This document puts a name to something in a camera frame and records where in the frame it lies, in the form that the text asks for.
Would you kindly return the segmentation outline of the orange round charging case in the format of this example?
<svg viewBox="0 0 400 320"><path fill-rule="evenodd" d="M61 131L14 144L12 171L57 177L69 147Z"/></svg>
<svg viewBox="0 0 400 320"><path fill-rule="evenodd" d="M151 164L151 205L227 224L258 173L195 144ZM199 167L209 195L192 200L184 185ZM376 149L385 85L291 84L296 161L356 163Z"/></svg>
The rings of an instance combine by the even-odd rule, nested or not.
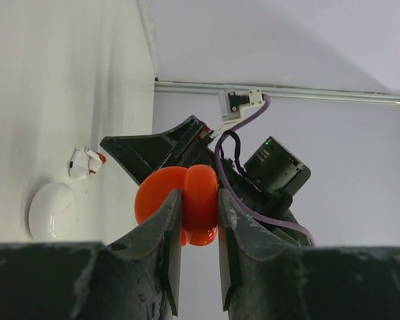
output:
<svg viewBox="0 0 400 320"><path fill-rule="evenodd" d="M217 234L218 180L208 165L165 167L139 186L134 202L138 224L152 216L174 189L182 191L182 245L206 246Z"/></svg>

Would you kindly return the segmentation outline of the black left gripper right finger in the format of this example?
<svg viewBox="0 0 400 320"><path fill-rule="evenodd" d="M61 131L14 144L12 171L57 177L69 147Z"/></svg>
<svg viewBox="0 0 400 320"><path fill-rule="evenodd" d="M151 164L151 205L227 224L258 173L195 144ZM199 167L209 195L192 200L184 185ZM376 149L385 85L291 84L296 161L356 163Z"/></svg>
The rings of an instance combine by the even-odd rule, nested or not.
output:
<svg viewBox="0 0 400 320"><path fill-rule="evenodd" d="M400 247L294 247L219 192L230 319L400 319Z"/></svg>

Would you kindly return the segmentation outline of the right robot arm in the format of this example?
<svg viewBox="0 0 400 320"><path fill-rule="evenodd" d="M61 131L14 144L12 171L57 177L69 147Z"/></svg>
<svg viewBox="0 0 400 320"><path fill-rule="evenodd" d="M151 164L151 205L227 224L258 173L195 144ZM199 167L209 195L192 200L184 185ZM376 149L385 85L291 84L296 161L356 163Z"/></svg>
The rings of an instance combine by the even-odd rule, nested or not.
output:
<svg viewBox="0 0 400 320"><path fill-rule="evenodd" d="M164 133L105 137L136 182L207 165L219 182L223 310L230 319L400 319L400 247L315 248L289 208L309 168L270 137L242 165L189 117Z"/></svg>

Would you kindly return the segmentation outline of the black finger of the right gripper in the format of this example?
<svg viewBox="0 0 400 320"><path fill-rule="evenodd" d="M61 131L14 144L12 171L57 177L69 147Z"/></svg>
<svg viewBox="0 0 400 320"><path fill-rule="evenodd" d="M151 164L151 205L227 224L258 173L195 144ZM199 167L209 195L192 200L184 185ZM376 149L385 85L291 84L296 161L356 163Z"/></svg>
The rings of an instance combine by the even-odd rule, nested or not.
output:
<svg viewBox="0 0 400 320"><path fill-rule="evenodd" d="M173 165L173 140L164 134L107 136L100 146L137 185L156 170Z"/></svg>

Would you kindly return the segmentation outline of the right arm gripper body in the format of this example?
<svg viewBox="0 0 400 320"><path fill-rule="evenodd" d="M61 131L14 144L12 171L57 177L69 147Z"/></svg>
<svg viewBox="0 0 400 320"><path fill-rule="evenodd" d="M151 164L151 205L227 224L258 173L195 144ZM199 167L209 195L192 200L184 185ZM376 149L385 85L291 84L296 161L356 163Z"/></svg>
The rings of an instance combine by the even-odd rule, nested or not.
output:
<svg viewBox="0 0 400 320"><path fill-rule="evenodd" d="M159 167L191 166L213 141L212 133L213 130L194 115L164 132L162 138L170 149Z"/></svg>

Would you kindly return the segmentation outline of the orange earbud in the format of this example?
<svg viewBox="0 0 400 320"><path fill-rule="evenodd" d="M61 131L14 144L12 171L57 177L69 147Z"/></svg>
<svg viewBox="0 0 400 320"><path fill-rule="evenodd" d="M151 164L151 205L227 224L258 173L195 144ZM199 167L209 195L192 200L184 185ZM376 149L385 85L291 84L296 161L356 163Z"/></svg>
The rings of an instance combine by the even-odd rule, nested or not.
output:
<svg viewBox="0 0 400 320"><path fill-rule="evenodd" d="M90 153L89 154L89 161L88 161L88 168L89 174L94 175L96 174L100 168L105 164L107 161L106 157L101 153Z"/></svg>

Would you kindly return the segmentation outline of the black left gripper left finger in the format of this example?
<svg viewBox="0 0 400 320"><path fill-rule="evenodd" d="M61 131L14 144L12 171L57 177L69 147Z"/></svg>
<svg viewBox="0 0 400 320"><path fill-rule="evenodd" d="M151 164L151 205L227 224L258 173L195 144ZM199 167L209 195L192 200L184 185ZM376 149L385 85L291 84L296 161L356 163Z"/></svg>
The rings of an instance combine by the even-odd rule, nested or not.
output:
<svg viewBox="0 0 400 320"><path fill-rule="evenodd" d="M0 319L171 319L181 269L180 190L109 245L0 243Z"/></svg>

